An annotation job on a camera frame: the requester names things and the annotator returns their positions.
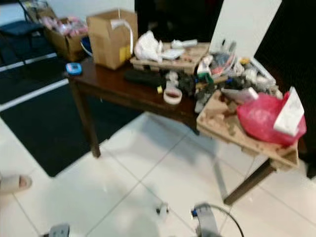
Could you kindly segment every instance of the white wall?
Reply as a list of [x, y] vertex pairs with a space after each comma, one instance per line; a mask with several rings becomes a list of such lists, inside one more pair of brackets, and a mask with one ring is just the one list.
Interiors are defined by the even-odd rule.
[[237, 54], [252, 57], [256, 53], [281, 0], [224, 0], [211, 50], [226, 39], [237, 42]]
[[134, 0], [48, 0], [58, 17], [77, 16], [85, 20], [86, 16], [113, 8], [134, 11]]
[[23, 19], [23, 10], [19, 4], [0, 5], [0, 25]]
[[[108, 9], [121, 7], [134, 10], [134, 0], [48, 0], [59, 17], [73, 15], [81, 19]], [[224, 0], [215, 28], [211, 49], [223, 39], [236, 40], [237, 54], [253, 56], [263, 39], [281, 0]], [[0, 6], [0, 25], [22, 19], [20, 6]]]

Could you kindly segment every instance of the black cable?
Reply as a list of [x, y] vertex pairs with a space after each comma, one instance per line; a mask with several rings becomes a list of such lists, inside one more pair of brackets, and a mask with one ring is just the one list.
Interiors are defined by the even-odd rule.
[[210, 206], [212, 208], [215, 208], [215, 209], [220, 210], [221, 212], [224, 212], [225, 214], [227, 214], [235, 222], [235, 224], [237, 225], [237, 227], [238, 227], [238, 229], [239, 229], [239, 231], [241, 233], [241, 236], [244, 237], [242, 229], [241, 229], [240, 225], [238, 224], [237, 220], [228, 211], [226, 211], [225, 209], [223, 209], [223, 208], [221, 208], [219, 206], [215, 206], [215, 205], [211, 205], [211, 204], [210, 204]]

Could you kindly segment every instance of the wooden pallet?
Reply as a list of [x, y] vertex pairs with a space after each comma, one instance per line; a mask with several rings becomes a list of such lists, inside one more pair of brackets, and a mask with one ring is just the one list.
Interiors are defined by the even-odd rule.
[[[163, 50], [171, 48], [170, 43], [163, 44]], [[198, 43], [194, 47], [189, 47], [186, 52], [177, 60], [163, 60], [161, 63], [151, 60], [138, 60], [136, 57], [130, 59], [133, 67], [138, 70], [145, 70], [149, 67], [152, 71], [159, 71], [160, 69], [168, 69], [175, 71], [183, 71], [186, 74], [193, 75], [196, 66], [201, 61], [202, 57], [208, 52], [209, 43]]]
[[247, 136], [236, 115], [236, 104], [222, 102], [221, 95], [221, 91], [215, 91], [205, 105], [197, 118], [198, 131], [226, 143], [235, 143], [244, 153], [252, 157], [264, 154], [274, 160], [275, 168], [288, 170], [299, 166], [297, 143], [284, 148], [278, 144], [262, 142]]

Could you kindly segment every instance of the floor tile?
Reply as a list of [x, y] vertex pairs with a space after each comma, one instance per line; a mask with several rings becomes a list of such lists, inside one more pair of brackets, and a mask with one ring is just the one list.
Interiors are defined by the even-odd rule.
[[5, 122], [0, 118], [0, 145], [8, 140], [14, 138], [14, 133], [10, 128], [5, 124]]
[[266, 160], [267, 160], [267, 156], [265, 156], [265, 155], [258, 155], [255, 159], [254, 159], [254, 161], [253, 161], [253, 163], [252, 163], [252, 165], [251, 165], [251, 168], [249, 169], [249, 172], [248, 172], [248, 174], [247, 174], [247, 176], [249, 176], [250, 174], [252, 174], [256, 169], [258, 169], [259, 168], [259, 166], [261, 166], [262, 164], [263, 164], [263, 162], [265, 162]]
[[13, 195], [0, 196], [0, 236], [38, 236]]
[[244, 176], [249, 172], [254, 159], [246, 153], [243, 153], [240, 146], [232, 143], [227, 145], [219, 158]]
[[[315, 225], [259, 187], [239, 200], [231, 214], [249, 237], [311, 237], [316, 233]], [[241, 236], [231, 220], [224, 224], [221, 235]]]
[[2, 176], [29, 174], [38, 163], [0, 119], [0, 173]]
[[227, 148], [227, 144], [218, 140], [213, 139], [203, 134], [196, 135], [191, 130], [187, 134], [187, 137], [192, 139], [195, 144], [207, 151], [210, 151], [214, 156], [220, 157], [222, 152]]
[[[192, 228], [197, 226], [191, 220], [190, 210], [195, 204], [208, 202], [225, 209], [222, 196], [234, 189], [243, 177], [192, 142], [183, 139], [142, 183], [157, 197], [169, 203], [170, 207]], [[218, 228], [225, 215], [214, 211]]]
[[144, 113], [118, 131], [101, 147], [129, 169], [138, 179], [150, 171], [185, 136], [177, 122], [163, 122]]
[[31, 177], [32, 187], [16, 196], [36, 228], [69, 223], [74, 236], [85, 235], [137, 184], [106, 151], [99, 159], [86, 154], [55, 178], [41, 169]]
[[159, 217], [161, 201], [139, 184], [88, 236], [193, 237], [195, 233], [173, 212]]
[[303, 162], [300, 167], [278, 171], [260, 186], [316, 225], [316, 184], [306, 177]]

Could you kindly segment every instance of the black chair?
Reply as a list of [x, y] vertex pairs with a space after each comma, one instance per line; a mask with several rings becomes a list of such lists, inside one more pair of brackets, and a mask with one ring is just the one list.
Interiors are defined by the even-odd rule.
[[[7, 37], [18, 38], [18, 39], [28, 38], [30, 48], [33, 49], [33, 46], [32, 46], [33, 34], [38, 32], [40, 35], [43, 35], [44, 28], [42, 24], [32, 22], [32, 18], [28, 14], [22, 2], [20, 0], [17, 0], [17, 2], [22, 7], [26, 20], [15, 21], [15, 22], [0, 26], [0, 40], [3, 40], [6, 46], [10, 48], [11, 51], [14, 53], [14, 55], [18, 59], [20, 59], [25, 65], [25, 60], [18, 55], [18, 53], [14, 49], [11, 42], [7, 39]], [[5, 64], [5, 61], [4, 61], [3, 55], [1, 55], [1, 52], [0, 52], [0, 60]]]

